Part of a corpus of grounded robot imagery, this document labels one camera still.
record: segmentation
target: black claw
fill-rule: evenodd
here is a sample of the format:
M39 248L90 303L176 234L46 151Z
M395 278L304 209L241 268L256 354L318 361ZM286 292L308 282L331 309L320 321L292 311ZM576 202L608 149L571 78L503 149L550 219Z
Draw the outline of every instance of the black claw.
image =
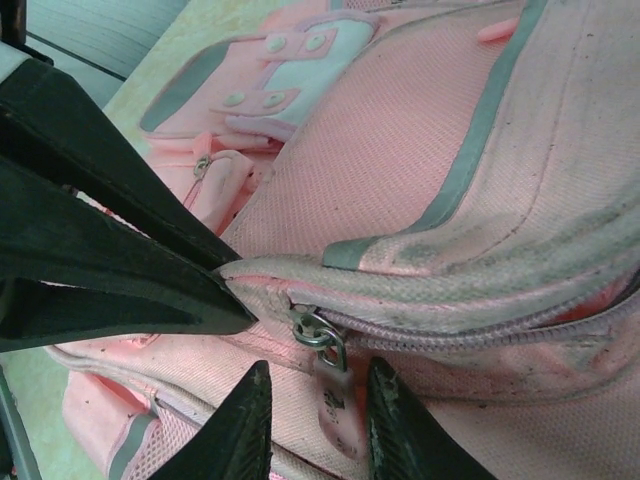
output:
M271 378L261 360L151 480L266 480L270 461Z
M496 480L382 358L369 368L367 429L373 480Z

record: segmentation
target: green floor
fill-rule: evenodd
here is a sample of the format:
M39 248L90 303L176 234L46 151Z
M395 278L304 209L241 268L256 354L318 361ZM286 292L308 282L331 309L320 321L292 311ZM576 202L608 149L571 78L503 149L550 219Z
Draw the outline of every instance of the green floor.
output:
M39 348L3 353L0 362L42 479L103 480L62 420L62 395L68 370Z

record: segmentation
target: pink backpack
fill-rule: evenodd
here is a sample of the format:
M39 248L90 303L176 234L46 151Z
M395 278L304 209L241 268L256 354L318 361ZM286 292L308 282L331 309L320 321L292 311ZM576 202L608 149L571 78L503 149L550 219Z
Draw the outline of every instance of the pink backpack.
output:
M146 160L260 321L47 347L105 477L149 478L266 359L270 478L365 480L375 356L499 480L640 478L639 25L637 0L304 0L193 57Z

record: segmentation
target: snap button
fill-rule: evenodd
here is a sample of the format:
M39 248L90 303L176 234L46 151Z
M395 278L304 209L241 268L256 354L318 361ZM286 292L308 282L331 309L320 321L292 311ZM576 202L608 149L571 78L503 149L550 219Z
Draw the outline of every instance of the snap button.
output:
M324 45L324 42L327 41L327 36L326 35L314 35L313 37L311 37L309 40L307 40L307 50L309 52L313 52L314 50L319 49L322 45Z
M275 37L267 42L267 52L276 53L284 48L287 44L287 39L284 37Z
M286 95L282 92L272 93L271 95L269 95L267 98L264 99L264 102L262 103L262 105L264 106L264 108L275 107L276 105L279 105L280 103L282 103L285 98L286 98Z
M242 92L232 93L225 99L223 105L225 107L235 107L236 105L240 105L242 102L244 102L244 99L245 99L244 93Z

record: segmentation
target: backpack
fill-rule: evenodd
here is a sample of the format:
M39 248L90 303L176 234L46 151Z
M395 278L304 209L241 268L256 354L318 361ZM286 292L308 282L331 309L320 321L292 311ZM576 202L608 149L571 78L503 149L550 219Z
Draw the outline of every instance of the backpack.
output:
M47 332L105 476L205 478L180 455L243 438L262 460L206 478L639 478L638 25L633 0L304 0L193 57L140 128L199 226L89 194L94 274L31 285L127 299Z

